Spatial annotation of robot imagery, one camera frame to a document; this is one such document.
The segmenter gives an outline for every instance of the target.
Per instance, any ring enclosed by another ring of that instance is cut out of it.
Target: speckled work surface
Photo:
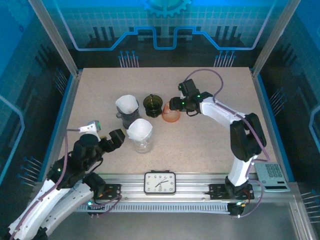
[[[230,149],[229,131],[213,119],[181,113],[177,122],[165,122],[161,115],[147,117],[143,100],[149,94],[159,95],[163,104],[172,97],[179,97],[178,84],[197,67],[166,68],[85,68],[76,93],[68,128],[78,128],[92,120],[99,120],[100,136],[122,128],[116,118],[116,100],[131,94],[139,102],[140,115],[153,125],[153,149],[146,154],[134,151],[130,140],[111,153],[106,153],[97,173],[145,173],[150,170],[171,170],[176,173],[228,173],[234,156]],[[217,99],[243,113],[256,113],[267,140],[266,150],[275,160],[266,123],[255,87],[247,67],[212,68],[221,74],[224,88]],[[208,71],[192,76],[200,92],[214,94],[220,87],[219,78]],[[69,148],[80,134],[68,133]],[[60,156],[64,153],[64,143]]]

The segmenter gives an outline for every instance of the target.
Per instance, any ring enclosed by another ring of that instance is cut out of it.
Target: blue enclosure
[[[79,70],[253,68],[289,3],[43,0]],[[258,76],[288,180],[298,182],[301,192],[320,191],[319,14],[320,1],[301,0]],[[0,0],[0,16],[0,195],[6,196],[0,225],[5,225],[14,219],[8,210],[22,212],[32,186],[44,178],[76,76],[28,1]]]

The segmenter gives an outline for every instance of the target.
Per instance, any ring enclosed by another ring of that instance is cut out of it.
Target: metal pin
[[[219,67],[221,67],[221,63],[222,63],[222,61],[223,61],[224,58],[225,58],[225,56],[221,56],[221,60],[220,60]]]
[[[36,170],[37,172],[40,173],[39,169],[36,169],[35,167],[31,166],[30,164],[28,164],[27,167],[30,168],[30,169]]]
[[[38,180],[38,178],[36,178],[35,176],[30,175],[30,174],[27,173],[26,171],[24,172],[24,176],[25,176],[25,177],[33,178],[33,179],[35,179],[35,180]]]
[[[24,180],[21,180],[21,184],[29,185],[29,186],[31,186],[31,187],[34,187],[34,186],[35,186],[35,185],[33,185],[33,184],[27,183],[27,182],[24,181]]]
[[[301,196],[304,196],[304,195],[307,195],[307,194],[316,194],[316,190],[312,189],[310,192],[301,194]]]
[[[315,201],[305,202],[304,205],[306,205],[306,204],[318,204],[319,202],[320,202],[319,199],[316,199]]]
[[[32,174],[35,174],[36,176],[38,175],[38,173],[35,173],[34,171],[31,171],[31,170],[28,169],[28,168],[25,168],[25,166],[23,166],[23,165],[20,166],[20,169],[21,169],[21,170],[27,170],[28,172],[30,172],[30,173],[32,173]]]
[[[55,88],[58,89],[59,93],[61,93],[62,96],[64,95],[57,85],[55,85]]]
[[[121,59],[122,59],[122,65],[123,65],[123,67],[125,68],[125,60],[124,60],[123,53],[124,53],[123,51],[120,51]]]
[[[275,98],[279,93],[281,93],[283,90],[284,90],[284,87],[283,87],[283,86],[280,88],[280,90],[277,89],[277,90],[275,91],[277,94],[276,94],[276,95],[273,94],[273,96],[270,97],[269,102],[271,102],[272,99],[274,99],[274,98]]]
[[[127,60],[127,56],[123,56],[125,63],[126,63],[126,67],[129,68],[129,64],[128,64],[128,60]]]
[[[139,68],[139,56],[135,56],[136,58],[136,65],[137,65],[137,68]]]
[[[285,109],[284,105],[282,105],[282,107],[274,114],[274,116],[277,116],[278,113],[280,113],[283,109]]]
[[[19,173],[16,175],[16,177],[17,177],[17,178],[21,178],[21,179],[28,180],[28,181],[33,182],[33,183],[36,182],[36,181],[33,181],[33,180],[31,180],[31,179],[29,179],[29,178],[27,178],[27,177],[21,176]]]
[[[123,67],[124,67],[124,68],[127,68],[127,64],[126,64],[126,58],[127,58],[127,56],[124,56],[123,58],[124,58],[124,60],[123,60],[123,62],[124,62],[124,63],[123,63]]]
[[[63,88],[65,88],[67,86],[67,84],[64,82],[64,80],[61,78],[61,75],[57,72],[54,73],[55,77],[58,79],[59,83],[63,86]]]
[[[272,111],[275,113],[284,103],[284,101],[280,100],[277,105],[273,106]]]
[[[129,60],[129,51],[125,51],[126,53],[126,56],[128,57],[128,60]]]
[[[131,65],[131,62],[130,62],[130,57],[128,57],[127,59],[128,59],[128,62],[129,62],[129,68],[132,68],[132,65]]]
[[[224,67],[226,67],[226,66],[227,66],[228,62],[230,62],[230,56],[228,55],[228,56],[226,56],[226,58],[227,58],[227,60],[226,60],[226,62],[225,62]]]
[[[279,101],[282,101],[282,98],[285,96],[285,94],[283,94],[282,96],[280,96],[277,100],[273,101],[271,103],[271,108],[274,108],[275,105],[279,102]]]
[[[309,211],[309,212],[307,212],[307,214],[315,214],[315,213],[320,213],[320,210],[318,210],[318,211]]]
[[[136,57],[135,57],[135,51],[131,51],[133,54],[133,62],[134,62],[134,67],[136,67]]]
[[[274,94],[270,97],[269,102],[278,92],[279,92],[279,89],[275,90]]]
[[[219,57],[218,55],[215,56],[215,60],[214,60],[214,64],[213,64],[214,67],[216,67],[218,57]]]
[[[317,197],[320,197],[320,195],[306,197],[306,198],[303,198],[303,200],[313,199],[313,198],[317,198]]]
[[[221,54],[222,54],[222,53],[223,53],[223,51],[221,50],[221,51],[220,51],[220,54],[219,54],[219,57],[218,57],[218,62],[217,62],[217,65],[216,65],[217,67],[218,67],[218,64],[219,64],[220,57],[221,57]]]
[[[60,75],[62,76],[62,78],[64,79],[65,83],[68,83],[68,79],[66,78],[66,76],[63,74],[62,70],[59,71]]]
[[[118,56],[118,59],[119,59],[119,63],[120,63],[121,68],[123,68],[122,63],[121,63],[121,56]]]
[[[62,90],[62,92],[65,92],[65,88],[62,86],[61,82],[56,81],[55,84],[60,87],[60,89]]]
[[[56,88],[60,91],[60,93],[63,95],[64,94],[64,89],[60,86],[60,84],[58,84],[57,82],[55,82]]]
[[[37,166],[37,167],[41,168],[41,166],[40,166],[40,165],[38,165],[38,164],[34,163],[33,161],[28,160],[28,158],[27,158],[26,156],[23,158],[23,160],[24,160],[25,162],[29,162],[29,163],[31,163],[31,164],[33,164],[33,165],[35,165],[35,166]]]
[[[230,67],[232,67],[232,65],[234,64],[235,58],[236,58],[236,56],[233,56],[233,57],[232,57],[232,61],[231,61]]]
[[[224,65],[225,65],[225,61],[226,61],[226,59],[227,59],[227,55],[228,55],[228,53],[229,53],[229,51],[228,51],[228,50],[227,50],[227,51],[225,51],[225,56],[224,56],[224,59],[223,59],[222,67],[224,67]]]
[[[131,61],[131,67],[133,68],[134,67],[134,62],[133,62],[133,57],[132,56],[130,56],[130,61]]]
[[[308,206],[305,209],[314,209],[314,208],[319,208],[320,206]]]
[[[230,59],[229,59],[229,62],[228,62],[228,67],[230,67],[230,62],[231,62],[231,59],[232,59],[232,57],[233,57],[233,55],[234,55],[234,53],[235,53],[236,51],[231,51],[231,57],[230,57]]]

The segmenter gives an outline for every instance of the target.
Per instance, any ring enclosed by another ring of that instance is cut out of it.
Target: analog clock
[[[176,174],[173,172],[147,172],[144,175],[146,194],[174,194],[176,192]]]

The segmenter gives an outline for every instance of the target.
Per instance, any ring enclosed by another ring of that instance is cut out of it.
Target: aluminum frame
[[[68,92],[66,105],[64,106],[63,114],[61,121],[58,125],[57,136],[54,139],[54,143],[49,155],[49,162],[46,166],[45,173],[48,172],[49,166],[58,159],[60,148],[63,142],[63,134],[68,124],[68,120],[71,114],[72,103],[75,99],[78,84],[81,78],[81,75],[78,74],[78,68],[73,61],[65,43],[63,42],[57,28],[55,27],[48,11],[41,2],[41,0],[29,0],[32,8],[34,9],[36,15],[41,21],[44,29],[47,31],[50,39],[58,50],[61,58],[68,67],[70,73],[74,76],[74,81],[71,85],[70,92]],[[300,0],[290,0],[286,7],[284,8],[280,18],[278,19],[274,30],[272,31],[270,37],[267,40],[266,45],[261,51],[254,67],[253,67],[253,76],[256,78],[268,59],[270,53],[272,52],[274,46],[276,45],[281,34],[285,30],[290,18],[294,14]],[[266,109],[262,107],[262,111],[265,114]],[[269,124],[268,129],[270,130],[270,119],[266,119],[267,125]],[[212,183],[224,183],[224,178],[226,174],[192,174],[192,173],[178,173],[177,174],[177,193],[172,196],[152,196],[145,195],[143,191],[143,174],[101,174],[101,176],[106,180],[107,183],[118,183],[122,184],[122,194],[123,200],[125,202],[205,202],[212,201],[210,200],[209,195],[204,194],[208,188],[208,184]],[[298,232],[298,237],[300,239],[313,240],[316,239],[315,233],[311,227],[308,215],[304,208],[301,195],[296,183],[289,182],[289,187],[291,192],[284,193],[270,193],[266,192],[263,198],[263,203],[281,203],[289,202],[290,208],[292,211],[293,220]],[[256,195],[259,195],[259,187],[253,186]]]

